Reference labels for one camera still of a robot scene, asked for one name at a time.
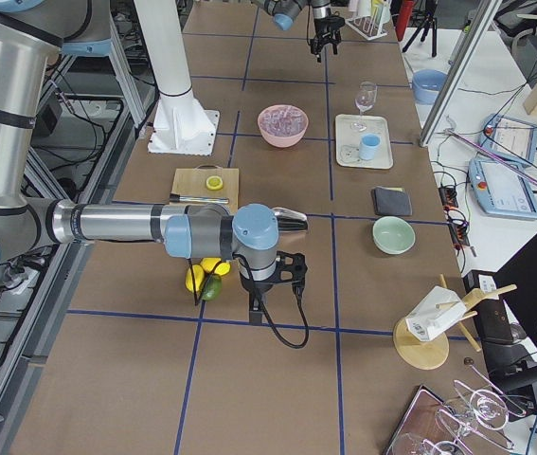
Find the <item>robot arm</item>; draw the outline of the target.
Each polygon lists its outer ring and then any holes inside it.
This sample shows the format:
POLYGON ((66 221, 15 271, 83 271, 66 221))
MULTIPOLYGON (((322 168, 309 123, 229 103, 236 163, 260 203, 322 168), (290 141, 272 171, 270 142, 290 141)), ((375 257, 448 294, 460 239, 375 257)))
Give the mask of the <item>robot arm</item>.
POLYGON ((306 31, 306 41, 311 53, 320 63, 322 51, 331 45, 334 55, 338 53, 341 43, 341 28, 346 21, 339 14, 331 11, 331 2, 327 0, 252 0, 251 3, 262 9, 272 17, 273 23, 281 30, 288 30, 295 22, 297 16, 305 9, 309 9, 307 27, 313 20, 314 36, 306 31))
POLYGON ((213 204, 85 205, 22 195, 48 61, 61 53, 107 55, 111 28, 106 1, 0 1, 0 263, 91 240, 161 242, 173 257, 236 259, 250 319, 261 323, 263 296, 281 263, 271 209, 251 204, 230 214, 213 204))

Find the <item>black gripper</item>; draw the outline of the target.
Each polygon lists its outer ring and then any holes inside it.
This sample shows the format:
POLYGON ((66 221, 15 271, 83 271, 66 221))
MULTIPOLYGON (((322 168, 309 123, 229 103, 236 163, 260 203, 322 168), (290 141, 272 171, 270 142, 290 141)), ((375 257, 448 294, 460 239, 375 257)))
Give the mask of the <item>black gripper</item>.
POLYGON ((262 325, 263 311, 262 307, 266 303, 265 294, 269 292, 273 285, 266 281, 255 281, 240 275, 242 287, 248 293, 248 320, 251 325, 262 325))
POLYGON ((340 29, 345 25, 345 19, 341 16, 326 16, 313 20, 314 37, 310 40, 311 53, 321 63, 322 41, 331 41, 332 53, 338 54, 338 46, 341 44, 340 29))

